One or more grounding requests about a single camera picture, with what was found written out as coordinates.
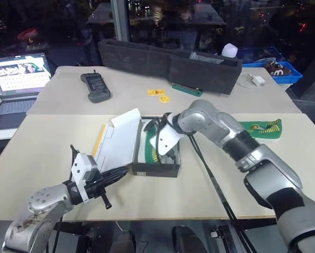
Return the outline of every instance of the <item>yellow tag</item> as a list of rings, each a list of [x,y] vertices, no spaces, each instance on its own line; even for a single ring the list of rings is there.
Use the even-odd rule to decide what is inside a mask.
[[[103,136],[103,133],[104,133],[104,130],[105,130],[105,128],[106,128],[106,125],[103,125],[102,127],[101,127],[101,130],[100,130],[100,133],[99,133],[99,136],[98,136],[98,139],[97,139],[97,141],[96,141],[96,143],[95,143],[95,146],[94,146],[94,148],[93,148],[93,157],[96,159],[96,152],[97,152],[97,150],[98,150],[98,148],[99,148],[99,145],[100,145],[100,142],[101,142],[101,139],[102,139],[102,136]]]
[[[170,98],[168,96],[161,96],[159,98],[159,100],[162,102],[162,103],[168,103],[170,101]]]
[[[148,95],[149,96],[160,96],[160,95],[165,95],[166,91],[163,89],[159,90],[148,90]]]

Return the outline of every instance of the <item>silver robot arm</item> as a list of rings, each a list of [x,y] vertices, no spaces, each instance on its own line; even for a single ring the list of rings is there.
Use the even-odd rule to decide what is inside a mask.
[[[255,141],[231,115],[205,100],[193,102],[181,114],[169,115],[168,121],[159,135],[162,153],[184,134],[202,133],[246,173],[244,184],[256,201],[274,210],[289,250],[315,252],[315,202],[303,194],[298,175],[272,150]]]
[[[102,197],[111,208],[105,187],[128,172],[119,167],[100,173],[91,155],[78,153],[72,166],[73,181],[46,187],[33,194],[24,210],[10,224],[5,235],[3,253],[43,253],[56,222],[74,206]]]

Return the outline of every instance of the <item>black foam container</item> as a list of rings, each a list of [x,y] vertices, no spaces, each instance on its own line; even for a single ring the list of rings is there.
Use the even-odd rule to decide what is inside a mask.
[[[154,117],[142,117],[143,120],[152,120],[153,118]],[[134,158],[131,164],[132,173],[136,176],[176,178],[180,168],[179,142],[177,143],[178,151],[176,152],[175,148],[173,148],[175,150],[175,153],[177,154],[176,164],[164,163],[162,167],[159,163],[138,162],[138,152],[140,147],[142,126],[143,123],[140,122],[136,136]]]
[[[199,56],[224,60],[221,64],[203,62],[189,59],[191,51],[132,42],[102,40],[99,51],[107,67],[223,94],[231,93],[242,71],[242,61],[238,59],[196,52]]]

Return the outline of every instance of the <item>laptop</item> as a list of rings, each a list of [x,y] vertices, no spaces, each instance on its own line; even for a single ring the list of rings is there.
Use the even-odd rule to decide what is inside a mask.
[[[0,58],[0,129],[18,128],[50,79],[44,53]]]

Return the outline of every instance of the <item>yellow sticker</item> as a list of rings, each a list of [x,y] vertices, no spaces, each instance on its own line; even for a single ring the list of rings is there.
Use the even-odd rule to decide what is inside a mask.
[[[149,96],[161,96],[165,95],[166,91],[164,89],[158,89],[158,90],[148,90]]]
[[[170,101],[170,98],[168,96],[161,96],[159,98],[159,100],[162,102],[162,103],[168,103]]]

